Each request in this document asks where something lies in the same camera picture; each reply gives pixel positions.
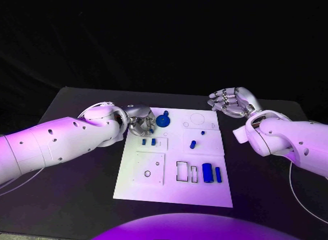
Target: robotic hand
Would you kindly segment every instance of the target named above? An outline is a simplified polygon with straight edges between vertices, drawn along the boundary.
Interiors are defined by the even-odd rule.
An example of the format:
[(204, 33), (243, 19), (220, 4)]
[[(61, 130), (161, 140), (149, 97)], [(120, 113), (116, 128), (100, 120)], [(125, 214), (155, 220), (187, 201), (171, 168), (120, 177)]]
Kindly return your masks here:
[(233, 131), (238, 143), (248, 141), (261, 156), (283, 156), (297, 167), (328, 178), (328, 125), (292, 121), (283, 114), (261, 110), (256, 97), (243, 87), (225, 88), (210, 98), (212, 111), (247, 118), (244, 126)]
[(112, 102), (92, 105), (77, 118), (64, 117), (0, 137), (0, 185), (27, 172), (60, 164), (96, 147), (154, 133), (155, 116), (149, 107), (116, 107)]

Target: circular hole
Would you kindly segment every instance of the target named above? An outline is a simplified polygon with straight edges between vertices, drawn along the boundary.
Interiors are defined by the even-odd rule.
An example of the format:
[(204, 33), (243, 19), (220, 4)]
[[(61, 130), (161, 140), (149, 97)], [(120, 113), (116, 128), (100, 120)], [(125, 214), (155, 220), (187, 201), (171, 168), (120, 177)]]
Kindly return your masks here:
[(303, 150), (303, 155), (306, 156), (309, 154), (309, 149), (306, 148), (305, 150)]

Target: white robotic arm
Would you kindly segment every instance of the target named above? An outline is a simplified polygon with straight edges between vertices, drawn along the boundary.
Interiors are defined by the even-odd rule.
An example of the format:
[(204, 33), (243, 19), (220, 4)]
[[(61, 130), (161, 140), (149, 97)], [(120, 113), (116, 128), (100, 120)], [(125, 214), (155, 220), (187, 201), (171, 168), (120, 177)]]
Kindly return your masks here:
[(246, 117), (246, 125), (233, 131), (237, 141), (248, 141), (261, 155), (286, 157), (293, 164), (328, 177), (328, 125), (290, 121), (280, 113), (261, 110), (256, 97), (243, 88), (225, 88), (210, 95), (212, 110)]
[(129, 105), (120, 109), (102, 102), (79, 118), (64, 117), (0, 137), (0, 185), (120, 141), (128, 124), (132, 134), (151, 135), (154, 118), (146, 106)]

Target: blue object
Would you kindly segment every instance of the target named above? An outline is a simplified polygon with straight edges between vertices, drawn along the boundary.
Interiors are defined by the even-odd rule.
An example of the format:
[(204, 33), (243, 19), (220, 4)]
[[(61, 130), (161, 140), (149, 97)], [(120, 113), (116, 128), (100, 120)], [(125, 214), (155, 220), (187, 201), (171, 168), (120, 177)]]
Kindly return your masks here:
[(204, 163), (201, 165), (201, 171), (202, 171), (202, 180), (207, 184), (214, 182), (214, 177), (212, 177), (212, 169), (211, 169), (211, 164)]
[(220, 173), (220, 167), (215, 167), (215, 180), (218, 183), (221, 183), (221, 173)]
[(165, 128), (169, 125), (169, 117), (168, 117), (168, 111), (164, 112), (164, 115), (159, 115), (156, 117), (156, 126)]
[(191, 142), (189, 148), (194, 149), (195, 141)]

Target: blue cap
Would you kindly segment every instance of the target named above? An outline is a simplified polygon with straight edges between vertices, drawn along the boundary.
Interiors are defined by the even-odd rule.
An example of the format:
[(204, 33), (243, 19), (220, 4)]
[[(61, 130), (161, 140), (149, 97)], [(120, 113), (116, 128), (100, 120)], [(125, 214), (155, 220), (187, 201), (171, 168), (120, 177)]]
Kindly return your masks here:
[(159, 115), (156, 117), (156, 126), (165, 128), (169, 125), (169, 117), (168, 117), (168, 111), (164, 112), (164, 115)]

